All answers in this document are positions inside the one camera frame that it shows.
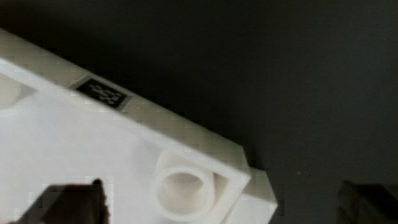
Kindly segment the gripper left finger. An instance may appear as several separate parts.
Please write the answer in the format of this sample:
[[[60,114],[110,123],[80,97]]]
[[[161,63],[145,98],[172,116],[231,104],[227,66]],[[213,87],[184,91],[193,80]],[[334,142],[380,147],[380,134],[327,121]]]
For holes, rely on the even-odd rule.
[[[49,185],[10,224],[110,224],[101,180]]]

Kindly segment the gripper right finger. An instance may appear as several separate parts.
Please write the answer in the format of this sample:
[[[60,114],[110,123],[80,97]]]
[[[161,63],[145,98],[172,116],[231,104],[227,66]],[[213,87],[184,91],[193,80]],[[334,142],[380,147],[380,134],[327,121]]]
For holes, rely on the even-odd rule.
[[[344,181],[337,199],[335,224],[398,224],[398,184]]]

